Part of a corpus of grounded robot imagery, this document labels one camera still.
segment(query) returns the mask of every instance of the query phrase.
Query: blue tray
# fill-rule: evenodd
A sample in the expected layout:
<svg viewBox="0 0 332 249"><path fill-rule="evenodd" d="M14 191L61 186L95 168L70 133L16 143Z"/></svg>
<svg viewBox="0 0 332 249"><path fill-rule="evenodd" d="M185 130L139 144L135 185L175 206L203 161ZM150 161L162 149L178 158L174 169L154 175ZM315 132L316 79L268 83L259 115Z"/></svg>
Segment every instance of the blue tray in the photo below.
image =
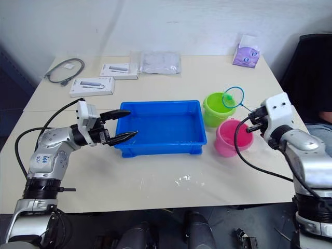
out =
<svg viewBox="0 0 332 249"><path fill-rule="evenodd" d="M123 157L202 153L206 135L199 101L123 102L121 109L131 114L118 120L116 134L139 131L114 146Z"/></svg>

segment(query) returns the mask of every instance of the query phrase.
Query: white table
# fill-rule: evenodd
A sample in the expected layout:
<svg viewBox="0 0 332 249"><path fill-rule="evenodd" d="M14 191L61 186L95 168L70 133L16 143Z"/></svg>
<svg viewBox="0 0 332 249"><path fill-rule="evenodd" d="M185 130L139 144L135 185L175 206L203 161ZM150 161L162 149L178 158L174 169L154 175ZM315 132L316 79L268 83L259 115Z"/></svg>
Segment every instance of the white table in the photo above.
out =
<svg viewBox="0 0 332 249"><path fill-rule="evenodd" d="M257 106L282 89L263 57L255 69L232 65L232 56L183 56L180 75L140 75L138 80L117 80L114 95L85 99L99 110L119 108L123 101L201 100L232 86L245 91L244 104ZM58 58L53 66L67 58ZM103 63L128 62L127 57L83 58L86 68L79 75L98 77ZM24 111L58 110L75 98L66 87L43 79Z"/></svg>
<svg viewBox="0 0 332 249"><path fill-rule="evenodd" d="M106 61L110 62L101 58L100 63ZM80 76L97 76L99 66L93 71L87 64ZM263 58L254 70L231 65L230 56L183 57L182 66L180 76L144 75L139 80L118 81L115 95L86 99L95 104L100 113L119 108L122 101L197 99L202 104L209 93L238 85L245 90L247 106L255 108L265 98L282 92ZM68 96L69 88L43 80L5 144L0 154L0 213L13 212L25 185L14 153L16 137L27 129L42 126L55 110L72 101ZM74 124L75 108L72 106L71 110L61 113L51 126ZM234 118L243 119L247 115L246 109L238 107ZM295 126L305 130L295 110L294 115ZM116 121L110 120L106 126L114 134ZM20 142L26 168L37 134L30 133ZM65 212L101 212L291 200L292 183L255 171L238 156L221 157L213 147L215 129L207 128L206 135L208 143L202 155L122 158L121 151L106 145L85 146L72 153L62 182L63 187L75 187L77 191L59 193L59 208ZM255 132L253 145L243 155L258 167L292 176L283 156L268 147L259 132Z"/></svg>

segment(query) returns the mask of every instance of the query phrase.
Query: green plastic cup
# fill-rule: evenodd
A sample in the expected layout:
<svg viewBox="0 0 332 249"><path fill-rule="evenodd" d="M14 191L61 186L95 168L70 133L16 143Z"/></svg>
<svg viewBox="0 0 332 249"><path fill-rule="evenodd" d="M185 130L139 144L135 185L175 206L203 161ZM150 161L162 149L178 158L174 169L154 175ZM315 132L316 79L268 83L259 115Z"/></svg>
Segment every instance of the green plastic cup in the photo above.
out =
<svg viewBox="0 0 332 249"><path fill-rule="evenodd" d="M203 119L206 126L218 127L229 116L235 113L235 108L227 108L223 104L223 95L223 92L215 92L205 98L203 102L203 108L205 110Z"/></svg>

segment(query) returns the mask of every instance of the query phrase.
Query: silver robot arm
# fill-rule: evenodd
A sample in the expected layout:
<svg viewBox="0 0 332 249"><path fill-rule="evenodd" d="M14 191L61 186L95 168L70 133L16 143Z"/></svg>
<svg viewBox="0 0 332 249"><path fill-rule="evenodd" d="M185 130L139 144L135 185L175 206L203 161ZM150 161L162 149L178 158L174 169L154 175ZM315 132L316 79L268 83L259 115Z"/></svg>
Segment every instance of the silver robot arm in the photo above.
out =
<svg viewBox="0 0 332 249"><path fill-rule="evenodd" d="M113 110L97 114L93 105L78 102L77 124L49 129L38 139L38 148L30 159L25 189L18 200L6 233L6 245L1 248L54 248L57 237L57 195L75 191L60 187L69 163L71 152L81 146L97 143L113 146L127 141L137 131L110 137L104 124L130 114L127 110Z"/></svg>
<svg viewBox="0 0 332 249"><path fill-rule="evenodd" d="M293 128L292 106L286 93L266 99L261 107L249 114L253 126L248 132L261 130L264 140L285 156L294 177L296 221L299 224L302 248L332 248L332 158L325 152L319 138ZM315 247L309 247L308 240Z"/></svg>

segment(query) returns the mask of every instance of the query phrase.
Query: pink plastic cup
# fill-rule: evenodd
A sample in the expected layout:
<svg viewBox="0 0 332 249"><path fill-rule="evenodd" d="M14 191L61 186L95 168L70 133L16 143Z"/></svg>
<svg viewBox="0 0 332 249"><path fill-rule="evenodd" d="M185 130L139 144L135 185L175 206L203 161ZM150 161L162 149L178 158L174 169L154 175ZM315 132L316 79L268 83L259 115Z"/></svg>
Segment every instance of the pink plastic cup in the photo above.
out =
<svg viewBox="0 0 332 249"><path fill-rule="evenodd" d="M233 157L237 154L234 146L234 134L239 123L239 120L229 119L217 128L214 147L224 157ZM238 147L240 151L248 149L254 141L254 135L246 132L247 127L246 124L243 124L239 129Z"/></svg>

